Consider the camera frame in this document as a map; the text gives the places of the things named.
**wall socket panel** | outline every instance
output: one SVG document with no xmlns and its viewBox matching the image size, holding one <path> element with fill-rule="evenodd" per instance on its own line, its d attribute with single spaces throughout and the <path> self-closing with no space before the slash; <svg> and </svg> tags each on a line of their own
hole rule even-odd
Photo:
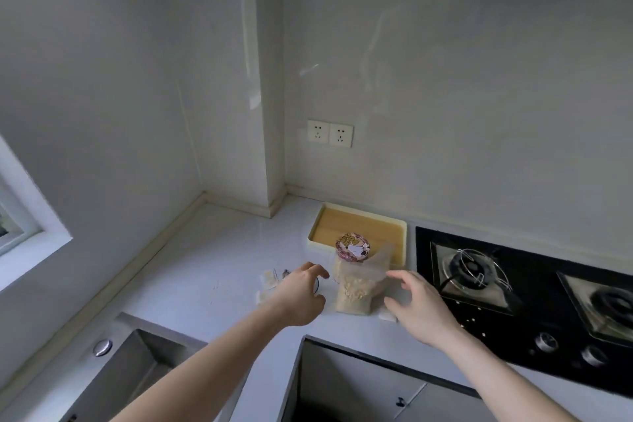
<svg viewBox="0 0 633 422">
<path fill-rule="evenodd" d="M 328 122 L 308 121 L 308 142 L 328 143 L 330 124 Z"/>
<path fill-rule="evenodd" d="M 330 124 L 329 144 L 337 147 L 350 148 L 354 137 L 354 127 L 341 124 Z"/>
</svg>

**gas stove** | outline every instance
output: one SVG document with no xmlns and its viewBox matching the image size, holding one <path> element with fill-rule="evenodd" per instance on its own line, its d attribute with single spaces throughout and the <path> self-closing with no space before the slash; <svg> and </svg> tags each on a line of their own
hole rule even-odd
<svg viewBox="0 0 633 422">
<path fill-rule="evenodd" d="M 416 227 L 417 270 L 512 364 L 633 397 L 633 276 Z"/>
</svg>

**baseboard trim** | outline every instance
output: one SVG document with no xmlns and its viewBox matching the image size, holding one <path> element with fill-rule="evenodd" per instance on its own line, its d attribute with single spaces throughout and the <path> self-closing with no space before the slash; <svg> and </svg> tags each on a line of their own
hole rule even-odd
<svg viewBox="0 0 633 422">
<path fill-rule="evenodd" d="M 354 209 L 366 210 L 368 212 L 375 212 L 376 214 L 402 219 L 408 223 L 429 229 L 633 275 L 633 266 L 628 258 L 622 258 L 612 254 L 600 254 L 599 252 L 591 252 L 581 247 L 573 247 L 570 245 L 532 239 L 516 234 L 502 233 L 488 227 L 470 226 L 461 223 L 460 221 L 441 219 L 426 214 L 419 214 L 415 212 L 395 212 L 371 203 L 356 202 L 344 197 L 296 185 L 288 185 L 287 188 L 288 193 L 291 195 L 311 198 L 320 202 L 338 203 Z"/>
<path fill-rule="evenodd" d="M 281 203 L 284 201 L 284 198 L 287 194 L 286 186 L 282 188 L 279 195 L 273 200 L 273 202 L 265 207 L 264 205 L 257 205 L 255 203 L 243 202 L 241 200 L 237 200 L 235 198 L 224 197 L 216 194 L 206 193 L 206 201 L 207 203 L 211 203 L 213 205 L 218 205 L 220 207 L 225 207 L 227 209 L 239 210 L 240 212 L 246 212 L 247 214 L 252 214 L 259 217 L 265 217 L 267 219 L 272 218 Z"/>
<path fill-rule="evenodd" d="M 140 253 L 126 265 L 114 279 L 107 283 L 90 302 L 66 322 L 52 338 L 27 360 L 0 389 L 0 412 L 66 347 L 104 307 L 141 271 L 147 263 L 170 241 L 194 214 L 206 203 L 202 192 L 176 219 L 158 234 Z"/>
</svg>

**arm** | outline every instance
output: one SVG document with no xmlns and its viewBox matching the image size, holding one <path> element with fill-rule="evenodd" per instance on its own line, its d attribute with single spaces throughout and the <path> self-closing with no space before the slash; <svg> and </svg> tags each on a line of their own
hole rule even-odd
<svg viewBox="0 0 633 422">
<path fill-rule="evenodd" d="M 417 340 L 447 354 L 477 389 L 499 422 L 577 422 L 569 412 L 499 360 L 455 320 L 437 290 L 418 274 L 387 272 L 411 291 L 411 304 L 385 305 Z"/>
<path fill-rule="evenodd" d="M 286 277 L 273 295 L 222 336 L 156 382 L 111 422 L 214 420 L 248 368 L 287 326 L 311 323 L 325 298 L 314 296 L 322 266 L 307 262 Z"/>
</svg>

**hand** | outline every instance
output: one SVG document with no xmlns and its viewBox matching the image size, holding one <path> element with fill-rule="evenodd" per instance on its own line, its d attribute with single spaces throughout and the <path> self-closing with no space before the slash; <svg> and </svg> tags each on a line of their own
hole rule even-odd
<svg viewBox="0 0 633 422">
<path fill-rule="evenodd" d="M 385 297 L 385 306 L 416 339 L 446 350 L 454 336 L 463 333 L 435 287 L 424 277 L 403 270 L 388 271 L 387 275 L 400 279 L 402 288 L 411 291 L 410 305 L 402 306 L 396 300 Z"/>
<path fill-rule="evenodd" d="M 265 305 L 274 307 L 284 326 L 308 325 L 323 312 L 325 297 L 314 295 L 317 276 L 330 277 L 320 265 L 306 262 L 277 286 Z"/>
</svg>

